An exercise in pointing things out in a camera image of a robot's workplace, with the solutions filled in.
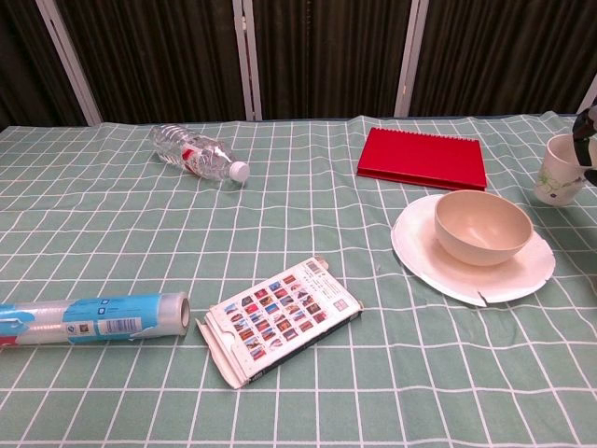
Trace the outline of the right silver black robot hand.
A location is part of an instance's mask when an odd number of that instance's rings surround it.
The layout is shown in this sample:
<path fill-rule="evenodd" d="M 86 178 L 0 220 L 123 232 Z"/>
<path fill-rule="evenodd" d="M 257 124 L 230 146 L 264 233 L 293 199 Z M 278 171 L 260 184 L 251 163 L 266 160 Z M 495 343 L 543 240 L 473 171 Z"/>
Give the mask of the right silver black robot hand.
<path fill-rule="evenodd" d="M 573 145 L 576 159 L 581 167 L 586 167 L 585 178 L 596 185 L 596 170 L 590 158 L 590 138 L 596 134 L 596 102 L 576 116 L 573 124 Z"/>

